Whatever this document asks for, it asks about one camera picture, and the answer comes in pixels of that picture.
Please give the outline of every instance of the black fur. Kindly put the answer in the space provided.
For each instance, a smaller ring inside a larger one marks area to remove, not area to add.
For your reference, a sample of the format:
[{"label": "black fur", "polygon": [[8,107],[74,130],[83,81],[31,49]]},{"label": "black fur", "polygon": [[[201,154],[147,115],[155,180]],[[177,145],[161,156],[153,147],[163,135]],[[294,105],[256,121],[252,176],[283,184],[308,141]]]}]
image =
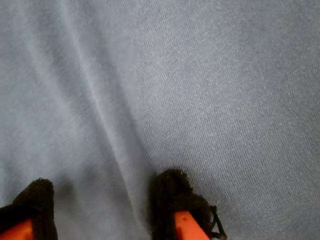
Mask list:
[{"label": "black fur", "polygon": [[213,208],[202,196],[193,193],[187,175],[180,170],[169,169],[151,181],[149,202],[152,240],[178,240],[174,213],[179,211],[189,211],[209,238],[227,239],[223,228],[222,234],[212,233]]},{"label": "black fur", "polygon": [[34,240],[57,240],[54,223],[54,187],[38,179],[22,191],[11,205],[0,208],[0,234],[31,219]]}]

